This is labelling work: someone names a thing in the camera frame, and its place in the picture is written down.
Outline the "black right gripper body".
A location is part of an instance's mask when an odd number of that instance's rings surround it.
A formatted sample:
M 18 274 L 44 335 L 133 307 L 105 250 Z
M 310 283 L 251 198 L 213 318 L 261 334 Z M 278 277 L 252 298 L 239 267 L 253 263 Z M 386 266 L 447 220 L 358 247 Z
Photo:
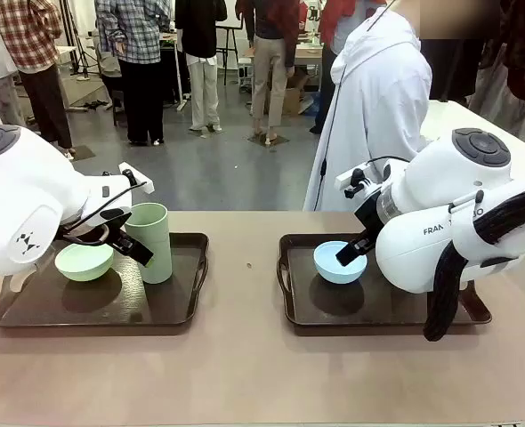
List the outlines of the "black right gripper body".
M 377 199 L 380 194 L 381 190 L 377 189 L 365 199 L 354 213 L 356 218 L 365 228 L 359 234 L 359 239 L 365 240 L 367 244 L 374 244 L 379 232 L 384 227 L 384 223 L 377 213 Z

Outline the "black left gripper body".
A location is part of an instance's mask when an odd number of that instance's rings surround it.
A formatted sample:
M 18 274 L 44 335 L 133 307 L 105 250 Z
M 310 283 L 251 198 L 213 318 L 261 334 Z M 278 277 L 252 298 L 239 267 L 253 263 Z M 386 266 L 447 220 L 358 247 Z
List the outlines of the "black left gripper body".
M 99 216 L 104 220 L 103 225 L 107 228 L 108 234 L 103 240 L 104 243 L 113 243 L 125 238 L 125 223 L 132 216 L 129 208 L 111 208 L 103 210 Z

